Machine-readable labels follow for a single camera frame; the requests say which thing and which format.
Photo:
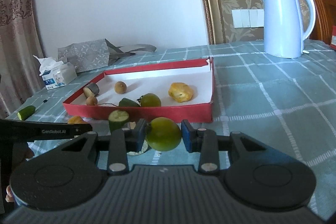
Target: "red box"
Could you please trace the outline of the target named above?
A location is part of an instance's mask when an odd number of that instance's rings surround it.
[[[126,83],[125,94],[120,95],[114,91],[114,84],[117,81]],[[160,97],[162,106],[87,106],[83,88],[91,82],[96,83],[100,88],[100,93],[97,95],[98,104],[118,105],[123,97],[136,101],[141,95],[155,93]],[[194,89],[194,95],[189,102],[177,103],[169,97],[168,89],[173,82],[183,82]],[[140,118],[151,121],[157,117],[167,117],[175,122],[181,122],[183,119],[188,119],[189,122],[212,122],[213,58],[107,70],[89,83],[63,102],[69,115],[107,120],[112,111],[121,109],[129,113],[131,121],[137,121]]]
[[[331,36],[330,47],[332,47],[334,50],[336,50],[336,26],[333,26],[333,33],[332,33],[332,36]]]

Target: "light switch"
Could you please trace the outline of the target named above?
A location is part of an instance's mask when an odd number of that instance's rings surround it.
[[[250,9],[250,26],[251,28],[259,27],[258,25],[258,10],[257,9]]]
[[[257,9],[258,11],[258,26],[264,26],[264,9]]]
[[[248,9],[241,9],[241,22],[243,23],[243,28],[249,28],[250,27],[250,13]]]
[[[241,10],[236,9],[232,10],[232,19],[233,19],[233,27],[234,28],[242,28],[242,17],[241,17]]]

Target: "wooden chair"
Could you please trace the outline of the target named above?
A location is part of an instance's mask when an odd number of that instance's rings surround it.
[[[336,26],[336,0],[314,0],[316,22],[310,39],[331,42],[332,26]]]

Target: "curtain embroidery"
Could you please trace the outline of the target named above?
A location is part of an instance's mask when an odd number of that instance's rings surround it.
[[[26,1],[26,11],[22,9],[22,5],[22,0],[11,0],[8,7],[0,1],[0,26],[7,25],[18,17],[25,19],[33,14],[32,0]]]

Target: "ribbed gray surface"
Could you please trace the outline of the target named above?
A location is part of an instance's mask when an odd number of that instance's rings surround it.
[[[241,205],[215,177],[192,166],[138,165],[122,177],[110,177],[90,201],[59,212],[26,207],[5,224],[319,224],[307,208],[265,213]]]

